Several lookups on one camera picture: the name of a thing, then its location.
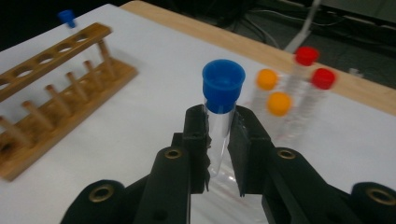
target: test tube rack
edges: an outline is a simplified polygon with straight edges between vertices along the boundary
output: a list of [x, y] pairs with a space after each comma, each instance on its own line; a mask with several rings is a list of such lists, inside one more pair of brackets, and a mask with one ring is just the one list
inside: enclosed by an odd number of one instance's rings
[[63, 91], [48, 85], [50, 99], [43, 105], [23, 102], [28, 115], [17, 123], [0, 116], [1, 177], [16, 178], [137, 74], [131, 65], [110, 57], [104, 41], [110, 33], [109, 27], [94, 23], [0, 75], [3, 102], [94, 44], [103, 60], [96, 67], [84, 62], [87, 74], [81, 78], [67, 73], [71, 84]]

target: white surface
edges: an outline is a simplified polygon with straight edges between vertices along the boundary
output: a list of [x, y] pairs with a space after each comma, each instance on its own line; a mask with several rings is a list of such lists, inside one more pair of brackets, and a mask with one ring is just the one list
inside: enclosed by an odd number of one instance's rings
[[[256, 72], [266, 67], [113, 6], [78, 18], [81, 27], [96, 21], [113, 29], [106, 38], [112, 56], [135, 66], [139, 75], [17, 179], [0, 180], [2, 224], [57, 223], [92, 182], [114, 179], [128, 186], [148, 174], [157, 151], [182, 131], [186, 109], [203, 102], [201, 71], [208, 62], [225, 58], [245, 68], [238, 103], [244, 106]], [[0, 72], [67, 35], [60, 26], [1, 52]], [[25, 115], [21, 102], [47, 101], [43, 88], [52, 83], [61, 90], [68, 85], [64, 74], [70, 70], [81, 76], [82, 60], [66, 63], [4, 101], [0, 114], [19, 120]], [[396, 189], [395, 133], [395, 117], [332, 94], [298, 149], [339, 189], [349, 192], [362, 181]], [[212, 199], [210, 194], [192, 197], [191, 223], [248, 223], [232, 219], [231, 210]]]

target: blue object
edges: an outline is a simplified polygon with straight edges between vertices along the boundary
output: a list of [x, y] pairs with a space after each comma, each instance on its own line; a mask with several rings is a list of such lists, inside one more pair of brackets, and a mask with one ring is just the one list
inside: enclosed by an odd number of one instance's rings
[[224, 59], [212, 61], [204, 67], [203, 78], [206, 107], [215, 114], [230, 112], [245, 80], [241, 65]]
[[63, 23], [66, 23], [70, 28], [76, 27], [76, 23], [74, 22], [75, 16], [72, 10], [62, 11], [58, 13], [58, 17]]

